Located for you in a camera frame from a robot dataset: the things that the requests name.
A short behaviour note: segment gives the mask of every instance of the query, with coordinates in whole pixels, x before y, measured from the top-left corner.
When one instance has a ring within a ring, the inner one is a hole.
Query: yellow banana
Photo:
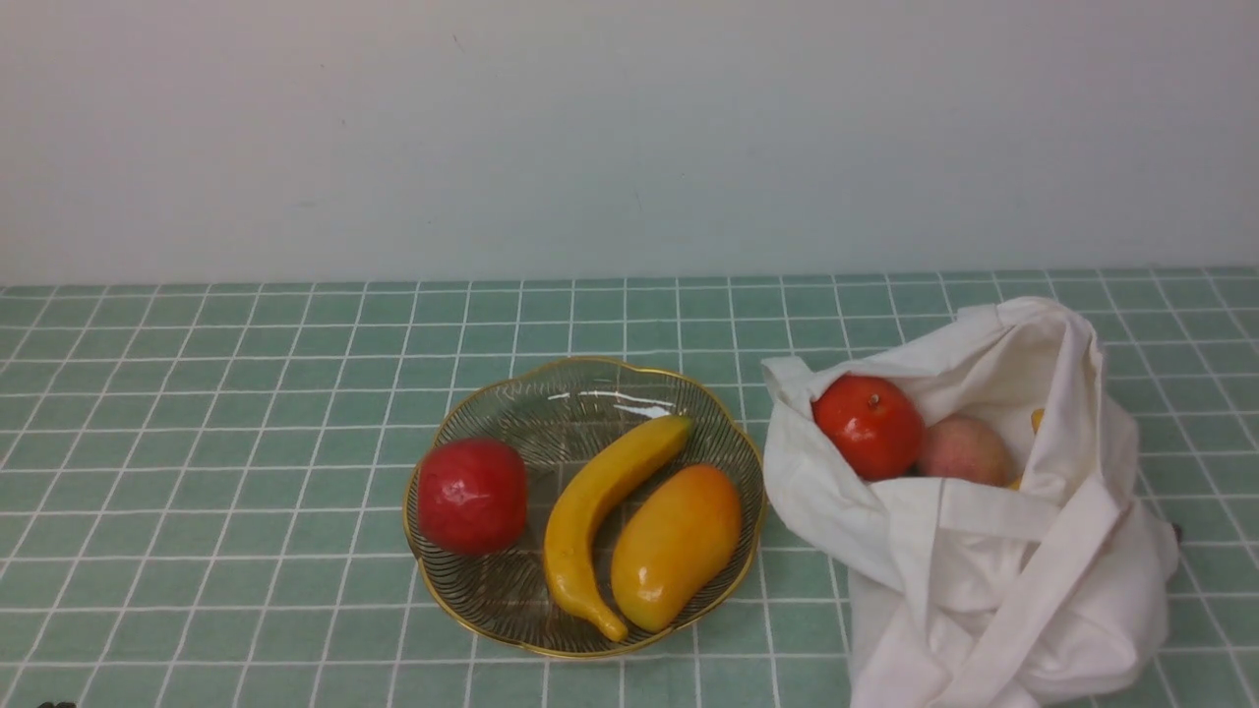
[[[662,416],[630,430],[577,472],[546,522],[543,568],[551,598],[612,641],[623,641],[630,631],[599,595],[590,557],[594,534],[617,504],[682,451],[692,427],[686,416]]]

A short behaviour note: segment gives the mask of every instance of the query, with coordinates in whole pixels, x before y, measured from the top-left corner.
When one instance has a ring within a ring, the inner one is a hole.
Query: white cloth bag
[[[1020,297],[825,372],[797,358],[763,372],[769,500],[849,567],[851,708],[1035,708],[1138,678],[1167,637],[1178,548],[1134,498],[1137,426],[1105,393],[1084,317]],[[893,380],[928,426],[954,412],[988,422],[1020,490],[864,482],[812,422],[811,402],[845,372]]]

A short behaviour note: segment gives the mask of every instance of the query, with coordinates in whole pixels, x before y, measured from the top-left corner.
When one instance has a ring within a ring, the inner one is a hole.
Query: fruit bowl
[[[635,509],[679,470],[708,464],[724,471],[739,495],[742,524],[730,562],[658,632],[630,626],[623,641],[606,639],[551,600],[541,544],[550,510],[568,481],[596,454],[635,426],[663,413],[694,421],[686,446],[613,509],[594,539],[599,592],[616,608],[611,557]],[[538,654],[602,658],[624,654],[686,627],[720,605],[748,574],[768,508],[760,454],[721,402],[672,372],[614,359],[569,358],[482,388],[442,422],[433,445],[488,436],[511,445],[529,477],[529,523],[509,549],[483,556],[443,551],[418,530],[419,466],[412,475],[403,525],[419,573],[437,603],[468,630]]]

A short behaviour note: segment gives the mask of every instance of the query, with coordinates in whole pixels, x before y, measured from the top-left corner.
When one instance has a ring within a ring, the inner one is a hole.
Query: orange mango
[[[635,625],[658,632],[734,557],[739,493],[725,472],[676,472],[631,517],[612,551],[612,596]]]

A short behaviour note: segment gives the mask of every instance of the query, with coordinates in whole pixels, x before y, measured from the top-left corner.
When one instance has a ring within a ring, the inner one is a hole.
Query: red tomato
[[[419,533],[441,548],[466,556],[504,551],[525,532],[525,462],[497,440],[448,442],[419,462],[418,501]]]
[[[899,477],[923,448],[925,427],[914,402],[879,377],[836,379],[813,402],[813,421],[866,481]]]

